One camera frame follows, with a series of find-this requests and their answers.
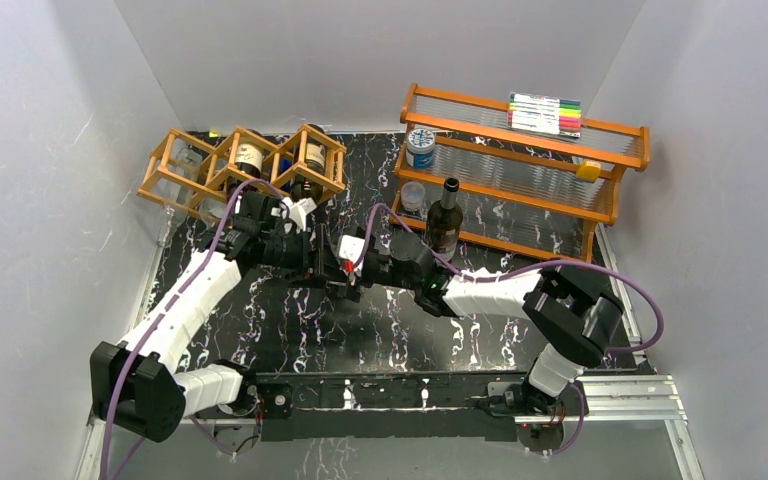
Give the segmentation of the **dark wine bottle brown label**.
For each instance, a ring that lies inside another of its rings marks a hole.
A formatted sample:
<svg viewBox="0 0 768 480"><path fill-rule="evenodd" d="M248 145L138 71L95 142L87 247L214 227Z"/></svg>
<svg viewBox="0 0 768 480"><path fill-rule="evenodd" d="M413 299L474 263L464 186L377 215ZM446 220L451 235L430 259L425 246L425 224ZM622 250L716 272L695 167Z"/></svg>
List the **dark wine bottle brown label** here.
<svg viewBox="0 0 768 480"><path fill-rule="evenodd" d="M424 243L446 261L455 255L463 222L463 211L457 202L459 189L457 178L447 178L441 198L431 205L426 218Z"/></svg>

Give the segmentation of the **clear glass bottle black cap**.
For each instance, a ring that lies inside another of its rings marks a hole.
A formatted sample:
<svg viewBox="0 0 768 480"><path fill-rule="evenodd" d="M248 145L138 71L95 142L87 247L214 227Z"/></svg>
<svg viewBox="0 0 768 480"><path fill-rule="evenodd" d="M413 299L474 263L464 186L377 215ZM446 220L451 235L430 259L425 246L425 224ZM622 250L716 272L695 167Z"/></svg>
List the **clear glass bottle black cap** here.
<svg viewBox="0 0 768 480"><path fill-rule="evenodd" d="M200 177L203 161L204 157L199 151L185 147L170 157L168 165L169 169L177 175L191 181L197 181Z"/></svg>

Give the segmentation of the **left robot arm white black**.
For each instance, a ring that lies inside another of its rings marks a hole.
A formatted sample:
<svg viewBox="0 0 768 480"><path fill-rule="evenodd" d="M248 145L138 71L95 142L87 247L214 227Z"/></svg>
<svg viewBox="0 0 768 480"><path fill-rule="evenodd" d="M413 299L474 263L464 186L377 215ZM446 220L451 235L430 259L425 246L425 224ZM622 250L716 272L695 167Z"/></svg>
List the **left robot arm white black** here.
<svg viewBox="0 0 768 480"><path fill-rule="evenodd" d="M225 223L190 262L147 320L90 356L92 412L144 439L162 442L180 421L217 407L249 416L260 390L246 367L221 360L179 372L180 359L211 312L253 267L290 270L309 279L324 239L314 200L241 194Z"/></svg>

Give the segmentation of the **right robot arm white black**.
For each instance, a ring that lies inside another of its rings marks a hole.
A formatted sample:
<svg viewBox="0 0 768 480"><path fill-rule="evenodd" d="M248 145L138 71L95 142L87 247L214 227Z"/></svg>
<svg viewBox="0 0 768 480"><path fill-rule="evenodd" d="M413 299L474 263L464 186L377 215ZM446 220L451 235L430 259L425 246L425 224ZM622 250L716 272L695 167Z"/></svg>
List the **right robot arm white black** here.
<svg viewBox="0 0 768 480"><path fill-rule="evenodd" d="M519 274L485 268L455 274L408 232L396 237L386 254L363 238L343 235L337 261L350 288L379 284L410 290L415 303L433 316L482 314L531 321L547 342L523 385L524 403L537 414L550 413L568 384L601 364L624 314L622 302L600 284L594 267L579 262Z"/></svg>

